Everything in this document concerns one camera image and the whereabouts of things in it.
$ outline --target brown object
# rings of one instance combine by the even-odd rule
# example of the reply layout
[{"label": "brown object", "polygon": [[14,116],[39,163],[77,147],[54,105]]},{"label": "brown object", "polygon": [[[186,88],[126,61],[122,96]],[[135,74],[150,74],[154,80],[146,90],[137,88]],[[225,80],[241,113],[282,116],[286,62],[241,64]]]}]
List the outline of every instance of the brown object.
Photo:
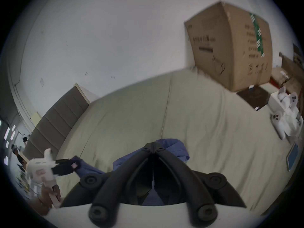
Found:
[{"label": "brown object", "polygon": [[272,43],[268,23],[263,19],[218,2],[185,26],[196,66],[227,89],[238,91],[269,82]]},{"label": "brown object", "polygon": [[302,88],[304,86],[304,70],[297,63],[293,62],[292,60],[284,56],[282,52],[280,52],[279,55],[280,57],[282,57],[282,67],[280,69],[287,72],[290,77],[290,80],[284,84],[286,86],[286,90],[289,93],[293,93],[293,92],[297,93],[299,97],[297,107],[301,115],[304,116],[303,92],[302,92]]},{"label": "brown object", "polygon": [[279,88],[290,80],[291,75],[281,67],[274,67],[271,71],[271,77],[278,84]]},{"label": "brown object", "polygon": [[295,62],[280,53],[282,57],[282,68],[291,74],[299,83],[304,85],[304,70]]},{"label": "brown object", "polygon": [[260,110],[267,105],[270,94],[260,86],[254,86],[251,89],[244,89],[237,93],[243,98],[255,111]]}]

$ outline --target green tape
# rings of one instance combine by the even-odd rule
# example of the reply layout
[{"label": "green tape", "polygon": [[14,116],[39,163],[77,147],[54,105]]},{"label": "green tape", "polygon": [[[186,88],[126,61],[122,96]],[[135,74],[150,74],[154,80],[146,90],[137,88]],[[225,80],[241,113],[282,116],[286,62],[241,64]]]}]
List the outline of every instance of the green tape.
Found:
[{"label": "green tape", "polygon": [[259,24],[257,23],[256,17],[253,13],[249,13],[250,18],[251,18],[251,22],[253,24],[254,27],[254,31],[255,31],[255,36],[256,36],[256,40],[257,40],[257,50],[261,52],[261,57],[263,57],[264,54],[264,48],[263,48],[263,42],[262,42],[262,34],[261,34],[261,29],[259,27]]}]

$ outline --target blue screen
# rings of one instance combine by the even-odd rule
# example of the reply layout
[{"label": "blue screen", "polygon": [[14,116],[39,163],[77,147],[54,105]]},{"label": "blue screen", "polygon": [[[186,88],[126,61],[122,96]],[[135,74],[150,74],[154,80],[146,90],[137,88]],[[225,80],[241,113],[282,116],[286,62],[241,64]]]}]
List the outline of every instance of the blue screen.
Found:
[{"label": "blue screen", "polygon": [[289,169],[290,170],[291,170],[291,168],[292,168],[292,166],[295,162],[295,159],[298,156],[298,152],[299,152],[298,145],[297,145],[297,143],[295,143],[294,146],[293,146],[293,149],[291,150],[291,152],[288,156],[288,163],[289,163]]}]

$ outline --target tablet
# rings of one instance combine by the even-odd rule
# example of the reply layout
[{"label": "tablet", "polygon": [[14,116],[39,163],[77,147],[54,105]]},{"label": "tablet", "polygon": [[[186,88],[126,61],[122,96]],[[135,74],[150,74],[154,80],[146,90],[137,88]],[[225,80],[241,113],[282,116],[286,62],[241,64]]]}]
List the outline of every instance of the tablet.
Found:
[{"label": "tablet", "polygon": [[297,158],[298,153],[299,153],[298,144],[297,144],[297,142],[294,142],[294,144],[293,144],[293,146],[292,146],[292,148],[291,148],[291,150],[288,153],[287,158],[286,158],[287,170],[288,171],[290,171],[292,166],[294,165],[295,159]]}]

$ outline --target beige bed sheet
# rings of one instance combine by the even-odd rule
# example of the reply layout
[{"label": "beige bed sheet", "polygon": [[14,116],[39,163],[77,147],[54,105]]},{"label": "beige bed sheet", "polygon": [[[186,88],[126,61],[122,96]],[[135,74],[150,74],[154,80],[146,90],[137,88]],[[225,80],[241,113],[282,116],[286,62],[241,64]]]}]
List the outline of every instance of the beige bed sheet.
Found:
[{"label": "beige bed sheet", "polygon": [[[262,86],[273,93],[271,84]],[[181,140],[188,166],[220,172],[247,208],[262,214],[282,192],[291,148],[270,122],[270,109],[255,112],[232,93],[195,70],[181,70],[129,86],[90,104],[66,138],[57,159],[80,156],[102,171],[112,162],[160,138]],[[59,177],[66,195],[79,181]]]}]

